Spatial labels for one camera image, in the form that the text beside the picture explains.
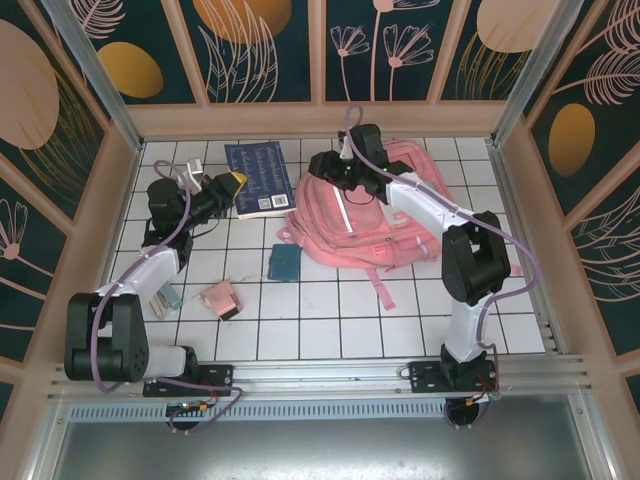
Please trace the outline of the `dark blue softcover book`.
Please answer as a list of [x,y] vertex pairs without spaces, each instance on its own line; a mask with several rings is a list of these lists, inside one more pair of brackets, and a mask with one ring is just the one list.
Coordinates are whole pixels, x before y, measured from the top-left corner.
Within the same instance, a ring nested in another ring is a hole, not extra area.
[[274,217],[296,209],[279,142],[226,145],[225,155],[229,169],[247,179],[235,200],[239,219]]

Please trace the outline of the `perforated metal strip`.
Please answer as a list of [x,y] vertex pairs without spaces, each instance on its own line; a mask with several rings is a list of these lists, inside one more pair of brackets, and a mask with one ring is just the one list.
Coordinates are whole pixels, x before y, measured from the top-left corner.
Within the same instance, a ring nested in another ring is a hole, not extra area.
[[[201,422],[224,407],[182,412],[178,403],[76,404],[71,423]],[[444,414],[442,399],[374,399],[348,401],[241,401],[222,416],[224,421],[345,420],[374,418],[437,418]]]

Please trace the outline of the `pink student backpack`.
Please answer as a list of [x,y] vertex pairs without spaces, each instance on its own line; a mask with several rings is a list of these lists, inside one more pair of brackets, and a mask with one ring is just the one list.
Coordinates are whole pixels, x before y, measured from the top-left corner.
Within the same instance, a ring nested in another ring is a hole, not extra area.
[[306,173],[295,201],[279,239],[298,245],[321,265],[364,271],[386,310],[395,304],[379,273],[435,261],[441,255],[438,235],[406,213],[373,200],[362,186],[344,192]]

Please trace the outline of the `aluminium side rail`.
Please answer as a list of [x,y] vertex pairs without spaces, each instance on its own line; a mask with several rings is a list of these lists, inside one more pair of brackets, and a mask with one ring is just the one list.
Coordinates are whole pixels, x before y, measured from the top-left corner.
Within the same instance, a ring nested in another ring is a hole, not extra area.
[[486,147],[511,236],[522,244],[516,249],[516,263],[522,268],[522,274],[512,277],[505,289],[530,287],[525,293],[506,296],[496,302],[507,351],[511,354],[564,355],[568,352],[567,345],[545,283],[521,194],[503,150],[494,148],[491,139],[486,140]]

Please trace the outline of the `teal notebook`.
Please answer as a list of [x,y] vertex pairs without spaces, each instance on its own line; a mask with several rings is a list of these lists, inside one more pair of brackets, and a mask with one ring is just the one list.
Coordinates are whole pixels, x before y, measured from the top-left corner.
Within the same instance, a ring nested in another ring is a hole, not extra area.
[[267,278],[279,282],[297,282],[300,275],[301,248],[295,244],[275,244],[269,258]]

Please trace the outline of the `teal white small box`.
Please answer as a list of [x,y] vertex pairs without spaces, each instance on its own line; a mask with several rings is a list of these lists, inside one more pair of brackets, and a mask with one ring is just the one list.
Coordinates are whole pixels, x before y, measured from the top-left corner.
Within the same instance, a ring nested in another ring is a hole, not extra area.
[[165,320],[169,315],[178,312],[182,304],[182,295],[170,283],[161,286],[149,301],[151,310],[159,320]]

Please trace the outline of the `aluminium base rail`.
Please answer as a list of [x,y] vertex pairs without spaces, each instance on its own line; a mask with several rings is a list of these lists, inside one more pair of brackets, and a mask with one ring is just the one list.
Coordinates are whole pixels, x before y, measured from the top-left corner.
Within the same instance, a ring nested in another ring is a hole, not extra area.
[[[260,400],[333,400],[408,398],[406,359],[324,361],[240,361],[234,364],[233,385],[243,398]],[[578,355],[501,355],[499,389],[503,397],[588,392],[593,381]],[[60,366],[45,384],[50,401],[125,403],[146,402],[141,383],[124,385],[110,394],[90,382],[66,378]]]

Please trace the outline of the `pink pencil case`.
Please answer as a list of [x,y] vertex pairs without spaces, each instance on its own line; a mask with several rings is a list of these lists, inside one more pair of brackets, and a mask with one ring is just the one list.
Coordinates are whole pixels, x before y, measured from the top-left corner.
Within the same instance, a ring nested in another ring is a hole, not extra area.
[[212,310],[221,321],[228,321],[242,310],[242,304],[232,284],[227,281],[208,288],[200,293],[203,304]]

